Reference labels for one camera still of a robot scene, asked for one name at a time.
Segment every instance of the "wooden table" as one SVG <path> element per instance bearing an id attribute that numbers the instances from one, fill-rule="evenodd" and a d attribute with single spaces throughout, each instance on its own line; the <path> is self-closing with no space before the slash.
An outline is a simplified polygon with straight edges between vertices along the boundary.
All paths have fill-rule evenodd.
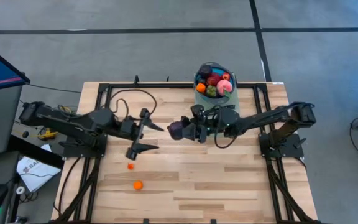
<path id="1" fill-rule="evenodd" d="M 98 82 L 86 82 L 83 87 L 78 113 L 94 110 Z M 282 84 L 267 83 L 272 108 L 287 105 L 287 93 Z M 192 89 L 148 88 L 158 101 L 152 120 L 162 128 L 191 116 L 194 104 Z M 241 116 L 256 114 L 254 94 L 241 88 L 239 106 Z M 138 117 L 143 107 L 153 107 L 150 96 L 140 92 L 124 92 L 119 97 L 128 102 L 129 114 Z M 115 100 L 111 103 L 115 110 Z M 119 102 L 119 117 L 125 115 L 125 107 Z M 209 137 L 206 144 L 187 139 L 174 141 L 168 131 L 144 130 L 142 143 L 160 146 L 160 149 L 138 155 L 130 161 L 124 154 L 130 141 L 108 137 L 106 155 L 101 161 L 98 187 L 93 208 L 93 223 L 139 223 L 149 218 L 151 223 L 275 223 L 272 197 L 265 159 L 260 155 L 257 134 L 253 129 L 238 137 L 227 149 L 214 146 Z M 230 139 L 218 138 L 220 145 Z M 58 196 L 66 174 L 75 159 L 66 161 Z M 69 176 L 63 208 L 77 194 L 83 160 L 77 163 Z M 134 170 L 127 164 L 133 163 Z M 317 219 L 305 168 L 292 158 L 283 159 L 288 188 L 300 207 L 311 218 Z M 141 180 L 144 188 L 136 191 L 135 180 Z M 286 218 L 281 194 L 280 205 Z M 81 217 L 85 217 L 88 196 L 85 195 Z M 57 217 L 54 211 L 52 218 Z"/>

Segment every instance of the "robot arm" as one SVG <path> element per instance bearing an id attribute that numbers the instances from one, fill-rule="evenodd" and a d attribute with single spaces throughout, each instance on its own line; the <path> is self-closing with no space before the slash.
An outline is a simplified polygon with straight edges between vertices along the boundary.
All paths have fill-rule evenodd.
<path id="1" fill-rule="evenodd" d="M 98 143 L 98 137 L 103 134 L 133 141 L 126 156 L 135 160 L 138 153 L 157 146 L 140 144 L 144 126 L 157 131 L 162 128 L 153 124 L 150 113 L 146 108 L 140 112 L 140 119 L 127 116 L 118 121 L 116 115 L 109 108 L 94 110 L 83 115 L 67 114 L 61 110 L 45 105 L 43 102 L 24 103 L 24 109 L 19 121 L 28 126 L 45 126 L 59 133 L 75 139 L 77 147 L 93 148 Z"/>
<path id="2" fill-rule="evenodd" d="M 269 134 L 273 141 L 279 142 L 298 128 L 308 128 L 315 124 L 312 107 L 310 103 L 294 102 L 288 106 L 279 106 L 271 111 L 240 118 L 231 106 L 214 107 L 205 111 L 203 106 L 194 105 L 191 107 L 193 118 L 182 116 L 181 121 L 172 123 L 168 130 L 174 140 L 187 138 L 204 143 L 210 134 L 223 133 L 224 137 L 236 138 L 249 129 L 285 122 L 280 129 Z"/>

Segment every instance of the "pink peach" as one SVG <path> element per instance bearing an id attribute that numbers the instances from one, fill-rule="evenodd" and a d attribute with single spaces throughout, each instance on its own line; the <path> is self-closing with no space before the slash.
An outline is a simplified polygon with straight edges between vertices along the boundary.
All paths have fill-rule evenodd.
<path id="1" fill-rule="evenodd" d="M 219 95 L 223 96 L 225 90 L 228 92 L 231 92 L 233 90 L 233 85 L 230 81 L 221 80 L 216 85 L 216 89 L 218 90 Z"/>

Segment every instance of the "concrete floor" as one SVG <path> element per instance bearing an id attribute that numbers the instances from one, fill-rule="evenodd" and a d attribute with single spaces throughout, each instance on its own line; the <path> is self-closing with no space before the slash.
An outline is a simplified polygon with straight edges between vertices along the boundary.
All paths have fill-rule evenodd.
<path id="1" fill-rule="evenodd" d="M 262 28 L 358 27 L 358 0 L 256 0 Z M 0 0 L 0 30 L 253 27 L 242 0 Z M 300 131 L 319 219 L 358 223 L 358 153 L 349 122 L 358 116 L 358 32 L 263 33 L 274 82 L 290 101 L 316 105 L 318 122 Z M 216 61 L 240 81 L 263 81 L 255 33 L 0 35 L 0 54 L 33 84 L 81 90 L 85 81 L 191 81 Z M 79 94 L 25 86 L 24 101 L 76 105 Z M 15 125 L 17 130 L 23 127 Z M 354 133 L 358 146 L 358 131 Z M 19 214 L 46 222 L 59 179 Z"/>

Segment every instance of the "orange ball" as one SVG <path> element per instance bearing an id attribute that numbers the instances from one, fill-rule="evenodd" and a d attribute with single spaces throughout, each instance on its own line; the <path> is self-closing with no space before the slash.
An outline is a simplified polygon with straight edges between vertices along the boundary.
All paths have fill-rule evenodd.
<path id="1" fill-rule="evenodd" d="M 129 170 L 133 170 L 135 168 L 135 165 L 134 164 L 128 164 L 127 167 L 128 167 Z"/>
<path id="2" fill-rule="evenodd" d="M 135 190 L 142 190 L 142 188 L 143 188 L 142 181 L 140 181 L 140 180 L 135 181 L 134 182 L 134 188 L 135 188 Z"/>

